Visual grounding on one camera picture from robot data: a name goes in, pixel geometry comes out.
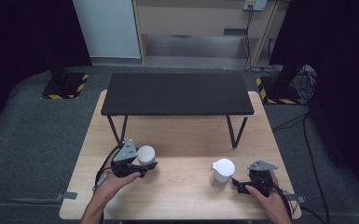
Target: white wall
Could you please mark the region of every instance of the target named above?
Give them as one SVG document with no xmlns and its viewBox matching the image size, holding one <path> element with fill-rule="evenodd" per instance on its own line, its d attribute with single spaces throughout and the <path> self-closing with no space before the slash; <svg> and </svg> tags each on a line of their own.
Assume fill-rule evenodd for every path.
<svg viewBox="0 0 359 224">
<path fill-rule="evenodd" d="M 132 0 L 73 0 L 90 57 L 141 58 Z"/>
</svg>

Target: white cup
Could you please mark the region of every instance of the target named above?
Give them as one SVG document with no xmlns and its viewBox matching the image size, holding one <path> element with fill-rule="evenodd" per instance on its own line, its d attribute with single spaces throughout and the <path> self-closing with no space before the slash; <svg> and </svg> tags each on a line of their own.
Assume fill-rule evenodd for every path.
<svg viewBox="0 0 359 224">
<path fill-rule="evenodd" d="M 155 149 L 152 148 L 151 146 L 140 147 L 137 153 L 138 153 L 137 159 L 139 161 L 139 164 L 143 166 L 153 163 L 156 160 Z M 158 174 L 157 169 L 158 166 L 156 166 L 153 170 L 147 171 L 145 178 L 154 178 Z"/>
<path fill-rule="evenodd" d="M 214 189 L 221 190 L 231 179 L 235 172 L 235 165 L 229 159 L 220 159 L 212 163 L 213 174 L 211 176 L 211 185 Z"/>
</svg>

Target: light wood tabletop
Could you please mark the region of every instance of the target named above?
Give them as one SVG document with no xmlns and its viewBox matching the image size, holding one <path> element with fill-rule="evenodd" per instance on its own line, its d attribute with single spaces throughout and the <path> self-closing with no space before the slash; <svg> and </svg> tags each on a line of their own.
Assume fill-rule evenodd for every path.
<svg viewBox="0 0 359 224">
<path fill-rule="evenodd" d="M 247 166 L 257 160 L 277 165 L 279 185 L 294 193 L 260 97 L 248 92 L 255 113 L 250 116 L 237 148 L 232 148 L 225 116 L 129 117 L 125 141 L 151 146 L 159 162 L 153 178 L 138 178 L 124 187 L 104 209 L 105 219 L 267 219 L 251 196 L 239 194 L 231 184 L 216 190 L 210 184 L 212 163 L 234 162 L 234 178 L 249 181 Z M 64 199 L 63 219 L 81 219 L 92 196 L 96 173 L 116 140 L 106 116 L 101 115 L 106 91 L 100 95 Z M 243 116 L 231 116 L 234 132 Z M 123 117 L 113 117 L 121 130 Z M 298 208 L 293 218 L 299 218 Z"/>
</svg>

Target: human arm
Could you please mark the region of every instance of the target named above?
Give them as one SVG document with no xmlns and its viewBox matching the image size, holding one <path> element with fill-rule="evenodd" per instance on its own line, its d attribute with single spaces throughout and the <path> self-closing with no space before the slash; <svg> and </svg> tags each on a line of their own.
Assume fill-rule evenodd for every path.
<svg viewBox="0 0 359 224">
<path fill-rule="evenodd" d="M 278 179 L 275 176 L 273 171 L 270 171 L 272 181 L 278 186 Z M 276 190 L 272 190 L 269 194 L 269 197 L 265 197 L 257 189 L 252 186 L 245 186 L 246 189 L 260 202 L 266 211 L 266 215 L 269 220 L 275 224 L 290 224 L 292 223 L 291 218 L 287 214 L 286 207 Z"/>
<path fill-rule="evenodd" d="M 114 153 L 106 163 L 104 168 L 108 168 L 111 160 L 115 157 Z M 111 169 L 105 170 L 102 174 L 108 174 L 108 171 Z M 107 175 L 105 181 L 101 184 L 99 188 L 94 191 L 94 194 L 91 197 L 89 204 L 86 207 L 83 217 L 80 220 L 80 223 L 99 223 L 101 216 L 103 214 L 106 204 L 118 193 L 118 191 L 124 186 L 130 184 L 136 178 L 138 178 L 140 173 L 133 173 L 127 175 L 126 177 L 119 178 L 114 174 L 110 173 Z"/>
</svg>

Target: desk leg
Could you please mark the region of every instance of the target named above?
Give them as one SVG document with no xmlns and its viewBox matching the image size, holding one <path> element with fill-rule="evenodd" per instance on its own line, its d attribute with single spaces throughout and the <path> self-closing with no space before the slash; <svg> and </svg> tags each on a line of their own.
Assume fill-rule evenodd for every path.
<svg viewBox="0 0 359 224">
<path fill-rule="evenodd" d="M 127 116 L 127 115 L 124 116 L 124 123 L 123 123 L 123 127 L 122 127 L 122 129 L 121 129 L 121 136 L 120 136 L 120 138 L 118 138 L 118 134 L 117 134 L 117 131 L 116 131 L 116 127 L 115 127 L 115 124 L 113 123 L 112 117 L 111 117 L 111 116 L 107 116 L 107 119 L 109 120 L 110 127 L 112 128 L 113 134 L 115 135 L 115 138 L 116 138 L 116 141 L 117 141 L 117 145 L 118 145 L 119 147 L 122 147 L 122 146 L 123 146 L 123 142 L 124 142 L 124 137 L 125 137 L 125 134 L 126 134 L 128 116 Z"/>
<path fill-rule="evenodd" d="M 231 119 L 229 118 L 229 115 L 226 115 L 226 119 L 227 119 L 227 121 L 228 121 L 228 130 L 229 130 L 229 136 L 231 137 L 232 147 L 236 148 L 237 145 L 240 143 L 240 139 L 241 139 L 241 136 L 242 136 L 243 128 L 245 127 L 245 124 L 246 124 L 246 121 L 248 120 L 248 118 L 247 118 L 247 117 L 244 117 L 244 118 L 243 118 L 240 131 L 239 131 L 239 133 L 238 133 L 238 135 L 237 135 L 237 140 L 236 140 L 235 137 L 234 137 L 234 131 L 232 130 Z"/>
</svg>

